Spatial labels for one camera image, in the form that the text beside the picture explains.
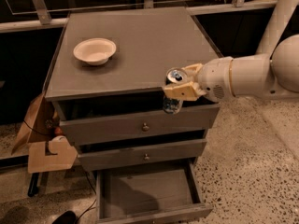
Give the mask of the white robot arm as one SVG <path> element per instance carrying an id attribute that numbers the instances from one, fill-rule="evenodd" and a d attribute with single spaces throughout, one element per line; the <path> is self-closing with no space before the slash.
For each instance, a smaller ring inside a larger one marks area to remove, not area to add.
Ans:
<path id="1" fill-rule="evenodd" d="M 223 57 L 173 68 L 166 73 L 164 94 L 195 101 L 204 96 L 220 102 L 251 96 L 264 100 L 291 99 L 299 94 L 299 35 L 283 40 L 274 52 L 246 57 Z"/>

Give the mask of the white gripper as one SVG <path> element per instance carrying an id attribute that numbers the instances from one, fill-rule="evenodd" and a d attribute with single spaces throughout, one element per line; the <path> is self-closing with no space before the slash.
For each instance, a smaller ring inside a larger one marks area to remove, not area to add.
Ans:
<path id="1" fill-rule="evenodd" d="M 185 80 L 196 80 L 197 82 L 187 82 L 178 84 L 169 84 L 163 87 L 167 98 L 196 101 L 204 96 L 212 102 L 220 102 L 232 98 L 232 89 L 230 85 L 230 68 L 232 66 L 232 57 L 214 59 L 204 66 L 201 63 L 194 63 L 182 68 Z"/>

